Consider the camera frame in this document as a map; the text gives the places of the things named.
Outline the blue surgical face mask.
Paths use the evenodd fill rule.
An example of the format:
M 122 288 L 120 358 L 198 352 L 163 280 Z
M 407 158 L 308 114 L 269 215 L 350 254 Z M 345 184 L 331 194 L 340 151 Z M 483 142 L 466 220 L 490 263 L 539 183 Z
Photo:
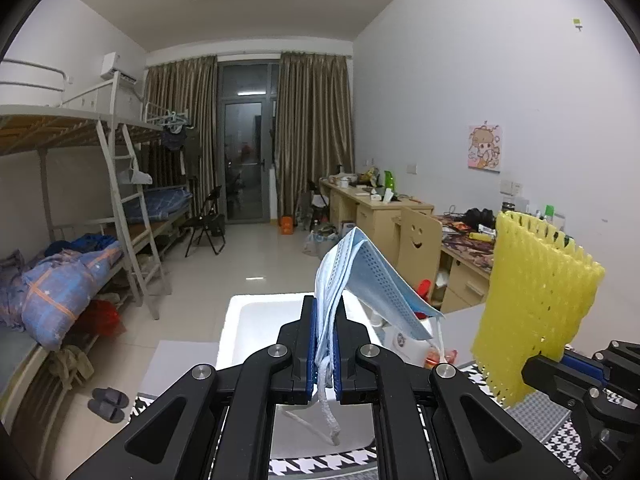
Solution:
M 350 292 L 404 335 L 424 340 L 445 352 L 442 314 L 400 276 L 362 229 L 351 229 L 321 260 L 314 280 L 314 329 L 312 330 L 311 402 L 320 405 L 329 432 L 282 411 L 328 445 L 340 444 L 341 427 L 326 398 L 326 387 L 337 385 L 337 343 L 334 332 L 337 308 L 343 292 Z

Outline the houndstooth table cloth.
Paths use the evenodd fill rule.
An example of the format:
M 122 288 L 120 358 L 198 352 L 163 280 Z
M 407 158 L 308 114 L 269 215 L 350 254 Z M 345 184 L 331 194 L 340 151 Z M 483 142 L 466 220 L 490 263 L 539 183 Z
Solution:
M 507 408 L 510 416 L 540 441 L 564 466 L 580 474 L 577 454 L 580 439 L 570 421 L 570 411 L 554 404 L 543 393 L 534 392 L 514 408 Z M 364 445 L 345 452 L 320 455 L 273 457 L 269 462 L 269 478 L 322 478 L 329 474 L 358 474 L 376 471 L 376 447 L 373 438 L 364 438 Z

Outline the white lotion pump bottle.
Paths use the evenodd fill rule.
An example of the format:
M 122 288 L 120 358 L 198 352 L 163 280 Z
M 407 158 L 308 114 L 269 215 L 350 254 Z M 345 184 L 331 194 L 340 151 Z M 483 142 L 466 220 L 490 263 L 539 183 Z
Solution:
M 369 320 L 382 346 L 395 352 L 406 363 L 424 367 L 427 350 L 431 347 L 437 349 L 433 341 L 412 339 L 375 312 L 371 312 Z

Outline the red snack packet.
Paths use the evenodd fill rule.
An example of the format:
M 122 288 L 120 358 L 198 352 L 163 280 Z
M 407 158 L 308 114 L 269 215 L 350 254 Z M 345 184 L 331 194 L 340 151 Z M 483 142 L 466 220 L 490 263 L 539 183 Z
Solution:
M 444 355 L 441 356 L 439 351 L 433 347 L 429 348 L 426 352 L 424 360 L 424 367 L 431 370 L 440 363 L 446 362 L 454 365 L 458 356 L 457 350 L 446 350 Z

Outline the orange bucket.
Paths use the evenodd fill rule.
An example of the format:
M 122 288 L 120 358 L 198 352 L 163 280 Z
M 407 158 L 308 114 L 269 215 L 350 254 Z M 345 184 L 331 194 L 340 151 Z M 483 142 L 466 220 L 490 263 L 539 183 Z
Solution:
M 294 233 L 294 219 L 291 216 L 283 216 L 279 220 L 280 232 L 282 235 L 292 235 Z

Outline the wooden smiley face chair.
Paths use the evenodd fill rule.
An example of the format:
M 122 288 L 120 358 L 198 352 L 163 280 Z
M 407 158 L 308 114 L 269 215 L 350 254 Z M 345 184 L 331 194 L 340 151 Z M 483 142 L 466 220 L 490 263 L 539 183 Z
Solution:
M 442 250 L 442 222 L 430 214 L 408 208 L 400 213 L 396 269 L 425 300 L 434 292 Z

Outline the black headphones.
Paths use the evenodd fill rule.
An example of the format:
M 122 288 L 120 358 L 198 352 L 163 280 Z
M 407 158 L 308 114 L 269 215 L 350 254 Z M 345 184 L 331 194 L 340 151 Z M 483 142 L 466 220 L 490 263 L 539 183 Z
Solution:
M 495 229 L 496 217 L 491 209 L 471 208 L 465 211 L 461 221 L 474 231 L 478 231 L 480 226 L 488 229 Z

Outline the black folding chair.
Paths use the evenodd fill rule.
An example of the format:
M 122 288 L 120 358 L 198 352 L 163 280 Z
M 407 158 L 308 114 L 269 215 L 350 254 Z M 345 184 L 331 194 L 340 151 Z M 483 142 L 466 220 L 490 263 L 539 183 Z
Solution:
M 206 237 L 215 255 L 219 255 L 226 247 L 224 215 L 219 210 L 221 190 L 222 186 L 216 185 L 205 197 L 200 212 L 184 224 L 184 227 L 190 231 L 185 257 L 190 254 L 194 245 L 201 243 L 203 237 Z

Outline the dark slippers pair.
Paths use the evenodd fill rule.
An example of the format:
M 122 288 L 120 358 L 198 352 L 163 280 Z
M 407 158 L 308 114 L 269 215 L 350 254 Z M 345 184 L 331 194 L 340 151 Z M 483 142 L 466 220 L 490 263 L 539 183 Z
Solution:
M 124 409 L 129 405 L 126 393 L 117 389 L 94 388 L 87 406 L 93 414 L 110 424 L 119 424 L 125 418 Z

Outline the blue patterned quilt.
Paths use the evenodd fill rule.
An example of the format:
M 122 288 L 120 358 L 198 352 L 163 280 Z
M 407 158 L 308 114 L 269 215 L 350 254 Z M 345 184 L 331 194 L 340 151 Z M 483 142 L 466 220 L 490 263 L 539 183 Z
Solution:
M 58 351 L 120 258 L 117 240 L 92 252 L 65 248 L 33 266 L 17 250 L 1 260 L 1 325 Z

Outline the white metal bunk bed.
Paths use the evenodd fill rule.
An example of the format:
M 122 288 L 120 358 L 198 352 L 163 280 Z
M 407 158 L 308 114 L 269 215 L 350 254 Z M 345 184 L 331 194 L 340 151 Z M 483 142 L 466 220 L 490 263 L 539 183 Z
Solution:
M 122 258 L 112 271 L 124 271 L 134 300 L 160 316 L 157 297 L 171 287 L 163 268 L 161 236 L 178 234 L 191 217 L 192 194 L 185 185 L 157 188 L 140 166 L 145 144 L 160 138 L 160 121 L 149 116 L 149 101 L 141 98 L 140 116 L 118 112 L 120 88 L 134 84 L 111 80 L 62 100 L 57 106 L 4 104 L 1 107 L 1 153 L 35 153 L 39 160 L 42 208 L 51 242 L 72 235 L 113 235 Z M 88 148 L 102 158 L 91 167 L 78 168 L 76 178 L 64 185 L 70 198 L 85 195 L 89 206 L 74 205 L 69 222 L 56 223 L 51 214 L 47 156 L 50 151 Z

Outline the glass balcony door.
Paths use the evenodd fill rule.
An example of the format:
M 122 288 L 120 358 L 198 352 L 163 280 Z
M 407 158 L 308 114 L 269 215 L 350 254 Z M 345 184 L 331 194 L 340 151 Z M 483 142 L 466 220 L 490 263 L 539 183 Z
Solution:
M 217 84 L 217 162 L 221 207 L 230 223 L 277 218 L 274 137 L 279 62 L 227 62 Z

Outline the white air conditioner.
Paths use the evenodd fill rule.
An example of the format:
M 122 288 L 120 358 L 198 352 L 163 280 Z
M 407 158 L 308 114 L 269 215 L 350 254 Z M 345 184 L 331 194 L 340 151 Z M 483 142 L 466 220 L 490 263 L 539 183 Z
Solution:
M 134 72 L 130 72 L 122 64 L 122 57 L 117 52 L 107 53 L 102 60 L 100 76 L 103 80 L 111 80 L 116 73 L 119 73 L 120 78 L 128 82 L 128 84 L 136 84 L 138 82 Z

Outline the white wall socket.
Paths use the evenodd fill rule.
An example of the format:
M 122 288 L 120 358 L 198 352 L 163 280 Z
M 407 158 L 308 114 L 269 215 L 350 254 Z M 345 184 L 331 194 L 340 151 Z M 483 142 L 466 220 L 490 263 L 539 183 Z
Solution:
M 523 185 L 520 182 L 502 179 L 500 181 L 500 193 L 505 196 L 521 196 Z

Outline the cartoon girl wall poster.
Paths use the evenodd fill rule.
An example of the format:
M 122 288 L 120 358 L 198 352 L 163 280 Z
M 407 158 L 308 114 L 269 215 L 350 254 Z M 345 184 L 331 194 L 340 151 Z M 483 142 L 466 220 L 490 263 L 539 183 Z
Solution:
M 468 167 L 499 172 L 502 155 L 502 129 L 499 125 L 473 126 L 469 133 Z

